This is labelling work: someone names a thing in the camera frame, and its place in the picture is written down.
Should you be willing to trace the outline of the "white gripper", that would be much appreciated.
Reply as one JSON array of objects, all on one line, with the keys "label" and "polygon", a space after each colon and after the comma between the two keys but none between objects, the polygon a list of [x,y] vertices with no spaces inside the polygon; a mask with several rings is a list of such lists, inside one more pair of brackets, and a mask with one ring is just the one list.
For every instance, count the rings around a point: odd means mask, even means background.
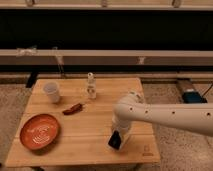
[{"label": "white gripper", "polygon": [[130,137],[130,129],[131,129],[130,125],[119,126],[117,123],[112,124],[112,131],[118,131],[121,137],[121,145],[119,150],[121,150],[125,145],[125,143],[128,141]]}]

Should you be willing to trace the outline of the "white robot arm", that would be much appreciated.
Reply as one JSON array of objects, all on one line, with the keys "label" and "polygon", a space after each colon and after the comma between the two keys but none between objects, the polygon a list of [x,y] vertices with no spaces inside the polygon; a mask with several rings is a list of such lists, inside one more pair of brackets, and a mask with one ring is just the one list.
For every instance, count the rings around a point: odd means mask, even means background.
[{"label": "white robot arm", "polygon": [[113,109],[108,145],[120,150],[133,121],[144,121],[213,137],[213,103],[147,104],[137,92],[119,99]]}]

